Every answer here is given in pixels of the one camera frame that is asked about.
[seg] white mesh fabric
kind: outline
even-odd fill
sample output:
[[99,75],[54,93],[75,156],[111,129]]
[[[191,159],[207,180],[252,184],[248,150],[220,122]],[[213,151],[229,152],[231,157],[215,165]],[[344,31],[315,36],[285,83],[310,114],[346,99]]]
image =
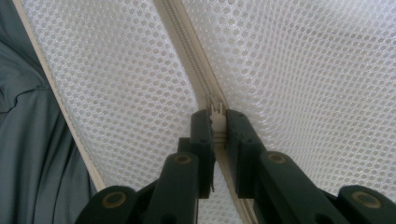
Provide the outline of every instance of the white mesh fabric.
[[[150,1],[22,2],[55,94],[106,186],[159,177],[198,110],[190,81]],[[200,223],[241,223],[219,167]]]
[[321,188],[396,200],[394,1],[182,0],[230,108]]

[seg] gray fabric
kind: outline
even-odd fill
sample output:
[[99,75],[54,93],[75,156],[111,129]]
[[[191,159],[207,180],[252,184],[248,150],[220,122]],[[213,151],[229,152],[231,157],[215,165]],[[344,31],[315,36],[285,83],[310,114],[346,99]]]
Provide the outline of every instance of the gray fabric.
[[0,0],[0,223],[73,223],[94,193],[18,14]]

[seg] metal rivet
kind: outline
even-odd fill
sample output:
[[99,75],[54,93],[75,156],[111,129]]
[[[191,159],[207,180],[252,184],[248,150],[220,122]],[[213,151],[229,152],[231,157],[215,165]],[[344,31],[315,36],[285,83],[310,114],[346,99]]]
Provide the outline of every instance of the metal rivet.
[[180,164],[187,164],[190,163],[191,158],[189,156],[176,156],[175,157],[175,162],[180,163]]
[[372,194],[364,191],[355,191],[352,193],[352,198],[369,208],[380,208],[382,203]]
[[122,191],[108,193],[102,200],[102,206],[105,208],[116,208],[125,203],[126,194]]
[[268,159],[270,159],[271,161],[275,162],[275,163],[283,163],[286,161],[286,159],[277,153],[272,153],[268,155]]

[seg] zipper pull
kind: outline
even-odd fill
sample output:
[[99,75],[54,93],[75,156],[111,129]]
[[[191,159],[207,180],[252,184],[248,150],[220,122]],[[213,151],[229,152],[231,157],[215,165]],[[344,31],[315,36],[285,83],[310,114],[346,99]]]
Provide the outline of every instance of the zipper pull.
[[213,104],[210,104],[210,119],[212,120],[212,131],[216,133],[227,133],[227,119],[223,113],[223,105],[219,103],[218,110]]

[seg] zipper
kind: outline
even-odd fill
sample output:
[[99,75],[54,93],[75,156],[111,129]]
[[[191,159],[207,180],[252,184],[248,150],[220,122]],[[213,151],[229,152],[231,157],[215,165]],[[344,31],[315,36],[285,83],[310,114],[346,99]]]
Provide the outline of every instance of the zipper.
[[227,182],[230,194],[233,197],[234,205],[244,223],[258,223],[254,215],[251,200],[238,199],[233,188],[232,176],[224,150],[227,138],[225,110],[228,106],[219,84],[210,68],[210,64],[192,28],[183,4],[179,0],[163,0],[163,5],[166,14],[173,23],[173,28],[176,30],[179,42],[185,50],[193,73],[195,74],[194,77],[189,74],[192,79],[191,83],[193,84],[195,83],[194,80],[198,80],[200,85],[198,89],[205,95],[205,103],[201,103],[200,107],[205,107],[210,111],[217,160]]

